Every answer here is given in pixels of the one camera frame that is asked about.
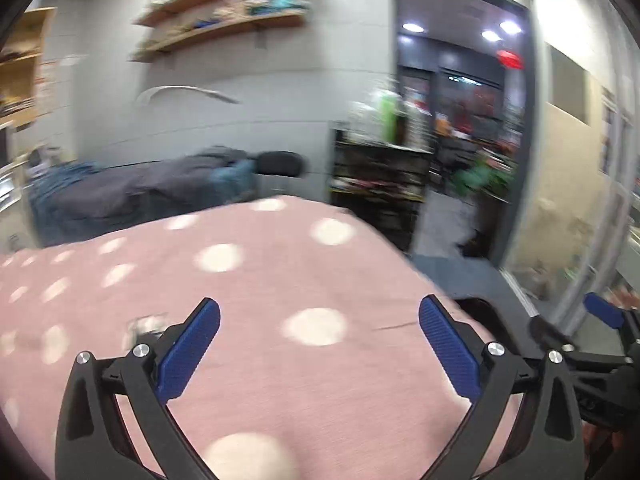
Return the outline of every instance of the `white curved cable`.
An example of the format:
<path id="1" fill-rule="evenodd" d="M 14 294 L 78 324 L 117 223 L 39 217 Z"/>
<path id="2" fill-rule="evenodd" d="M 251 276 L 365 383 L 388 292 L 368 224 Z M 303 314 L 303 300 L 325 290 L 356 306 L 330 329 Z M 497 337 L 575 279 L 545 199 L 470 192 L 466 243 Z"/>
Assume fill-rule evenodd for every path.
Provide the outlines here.
<path id="1" fill-rule="evenodd" d="M 138 98 L 136 99 L 136 103 L 140 106 L 146 106 L 149 104 L 149 101 L 151 101 L 151 98 L 154 95 L 156 95 L 158 92 L 162 90 L 169 90 L 169 89 L 190 90 L 193 92 L 199 92 L 201 94 L 207 95 L 208 97 L 212 97 L 214 99 L 218 99 L 220 101 L 224 101 L 225 103 L 231 103 L 235 105 L 240 104 L 240 101 L 234 99 L 233 97 L 229 97 L 227 95 L 221 94 L 220 92 L 216 92 L 215 90 L 207 90 L 206 88 L 199 88 L 197 86 L 176 86 L 176 85 L 156 86 L 154 88 L 149 88 L 148 90 L 145 90 L 144 92 L 142 92 L 142 94 L 138 96 Z"/>

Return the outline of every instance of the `black chair backrest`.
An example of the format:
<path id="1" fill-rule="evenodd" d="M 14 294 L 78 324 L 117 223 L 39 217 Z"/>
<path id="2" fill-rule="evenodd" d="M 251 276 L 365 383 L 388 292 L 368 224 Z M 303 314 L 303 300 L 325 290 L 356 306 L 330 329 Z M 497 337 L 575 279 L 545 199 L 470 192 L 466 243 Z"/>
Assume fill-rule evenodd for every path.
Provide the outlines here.
<path id="1" fill-rule="evenodd" d="M 297 178 L 305 173 L 305 159 L 294 152 L 262 152 L 255 157 L 255 173 Z"/>

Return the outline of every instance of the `polka dot tablecloth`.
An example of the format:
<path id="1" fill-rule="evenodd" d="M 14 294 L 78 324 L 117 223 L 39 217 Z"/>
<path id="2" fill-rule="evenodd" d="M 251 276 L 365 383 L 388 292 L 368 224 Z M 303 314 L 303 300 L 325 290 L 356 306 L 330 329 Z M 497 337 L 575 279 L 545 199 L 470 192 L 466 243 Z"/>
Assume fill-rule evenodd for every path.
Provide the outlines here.
<path id="1" fill-rule="evenodd" d="M 0 406 L 53 477 L 75 355 L 123 355 L 132 326 L 183 322 L 210 297 L 220 331 L 168 406 L 220 480 L 415 480 L 469 407 L 417 323 L 433 293 L 467 320 L 372 228 L 292 197 L 22 251 L 0 257 Z M 141 459 L 158 470 L 119 401 Z"/>

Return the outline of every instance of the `blue cloth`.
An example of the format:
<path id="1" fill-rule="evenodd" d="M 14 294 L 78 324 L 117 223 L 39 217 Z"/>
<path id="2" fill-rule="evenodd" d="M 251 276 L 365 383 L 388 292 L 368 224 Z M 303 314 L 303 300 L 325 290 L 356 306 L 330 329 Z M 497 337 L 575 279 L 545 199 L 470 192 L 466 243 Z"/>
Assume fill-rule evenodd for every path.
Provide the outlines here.
<path id="1" fill-rule="evenodd" d="M 28 197 L 34 226 L 43 246 L 89 240 L 144 222 L 224 205 L 256 189 L 254 162 L 243 159 L 231 166 L 211 170 L 201 192 L 191 201 L 147 194 L 141 197 L 139 207 L 103 218 L 80 218 L 59 206 L 55 200 L 57 192 L 101 171 L 103 169 L 93 164 L 63 164 L 51 168 L 33 182 Z"/>

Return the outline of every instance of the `green plant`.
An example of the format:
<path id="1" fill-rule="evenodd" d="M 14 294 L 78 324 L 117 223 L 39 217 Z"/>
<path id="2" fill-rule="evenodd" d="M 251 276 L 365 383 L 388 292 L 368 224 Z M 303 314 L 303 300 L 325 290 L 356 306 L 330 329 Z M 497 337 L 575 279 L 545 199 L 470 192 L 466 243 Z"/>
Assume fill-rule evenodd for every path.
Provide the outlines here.
<path id="1" fill-rule="evenodd" d="M 463 198 L 478 190 L 484 190 L 498 198 L 506 198 L 513 181 L 513 168 L 508 165 L 505 167 L 494 168 L 485 158 L 478 158 L 472 168 L 457 171 L 451 181 L 456 192 Z"/>

